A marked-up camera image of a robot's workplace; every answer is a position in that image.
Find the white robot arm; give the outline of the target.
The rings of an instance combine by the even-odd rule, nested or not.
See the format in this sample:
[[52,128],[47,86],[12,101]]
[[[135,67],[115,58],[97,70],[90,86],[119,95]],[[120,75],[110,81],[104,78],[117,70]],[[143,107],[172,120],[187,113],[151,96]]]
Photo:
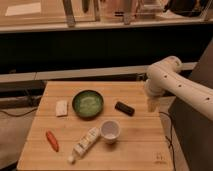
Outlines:
[[149,98],[159,98],[169,91],[213,121],[213,89],[179,74],[182,62],[176,56],[166,57],[147,68],[144,90]]

